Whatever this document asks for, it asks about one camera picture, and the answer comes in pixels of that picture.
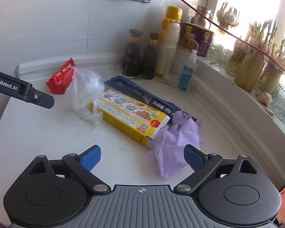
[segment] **red circle label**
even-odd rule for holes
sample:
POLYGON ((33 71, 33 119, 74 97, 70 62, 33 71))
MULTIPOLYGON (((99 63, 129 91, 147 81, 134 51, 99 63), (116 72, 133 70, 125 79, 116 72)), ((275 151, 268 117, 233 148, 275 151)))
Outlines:
POLYGON ((160 125, 160 121, 158 120, 152 120, 151 121, 151 126, 154 128, 158 128, 158 126, 160 125))

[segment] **yellow cap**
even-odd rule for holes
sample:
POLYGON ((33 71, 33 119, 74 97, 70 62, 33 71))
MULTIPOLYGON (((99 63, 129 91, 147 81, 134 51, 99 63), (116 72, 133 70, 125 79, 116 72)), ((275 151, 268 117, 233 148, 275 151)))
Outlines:
POLYGON ((183 10, 179 7, 169 6, 167 8, 167 13, 166 13, 167 17, 180 20, 182 15, 183 15, 183 10))

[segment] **bottle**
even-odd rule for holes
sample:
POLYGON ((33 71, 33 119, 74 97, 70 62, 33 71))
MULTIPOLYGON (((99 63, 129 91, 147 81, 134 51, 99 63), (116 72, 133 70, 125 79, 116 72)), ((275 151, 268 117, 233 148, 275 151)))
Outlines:
POLYGON ((122 68, 124 69, 123 74, 126 76, 136 76, 140 74, 140 47, 138 40, 142 31, 131 29, 131 42, 128 43, 125 49, 125 57, 122 62, 122 68))
POLYGON ((144 55, 142 57, 142 74, 145 79, 151 80, 155 75, 156 60, 157 60, 157 44, 158 33, 150 33, 150 44, 145 49, 144 55))
POLYGON ((186 57, 187 59, 183 61, 183 68, 181 70, 181 75, 179 77, 177 88, 179 90, 186 91, 190 84, 192 75, 197 67, 196 56, 198 52, 197 50, 193 50, 192 53, 186 51, 183 51, 183 53, 185 54, 184 57, 186 57))
POLYGON ((165 68, 171 68, 174 59, 176 45, 180 37, 181 17, 183 10, 178 7, 169 6, 166 18, 162 22, 158 36, 159 50, 155 75, 163 77, 165 68))

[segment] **yellow box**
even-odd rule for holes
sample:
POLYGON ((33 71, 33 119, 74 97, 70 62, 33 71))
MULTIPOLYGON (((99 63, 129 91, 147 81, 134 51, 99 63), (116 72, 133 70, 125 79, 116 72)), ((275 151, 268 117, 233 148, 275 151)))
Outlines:
POLYGON ((136 99, 111 88, 97 101, 103 119, 140 145, 150 148, 149 141, 167 125, 170 117, 136 99))

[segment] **red cable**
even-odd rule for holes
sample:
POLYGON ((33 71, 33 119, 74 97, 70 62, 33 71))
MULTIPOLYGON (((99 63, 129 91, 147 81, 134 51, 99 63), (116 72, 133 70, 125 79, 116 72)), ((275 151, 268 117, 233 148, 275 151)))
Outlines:
POLYGON ((255 50, 257 50, 258 52, 262 53, 263 55, 267 56, 269 59, 271 59, 274 63, 276 63, 284 72, 285 72, 285 68, 283 68, 276 60, 273 59, 272 56, 268 55, 267 53, 263 52, 262 50, 260 50, 259 48, 255 47, 254 45, 246 42, 245 40, 242 40, 240 38, 238 38, 237 36, 233 35, 232 33, 228 32, 227 30, 225 30, 224 28, 220 27, 219 25, 217 25, 216 23, 214 23, 212 20, 210 20, 209 18, 207 18, 206 16, 204 16, 202 13, 200 13, 198 10, 196 10, 194 7, 192 7, 189 3, 187 3, 185 0, 181 0, 183 3, 185 3, 187 6, 189 6, 190 8, 192 8, 197 14, 199 14, 201 17, 205 18, 207 21, 209 21, 211 24, 215 25, 216 27, 218 27, 219 29, 221 29, 223 32, 229 34, 230 36, 236 38, 237 40, 245 43, 246 45, 254 48, 255 50))

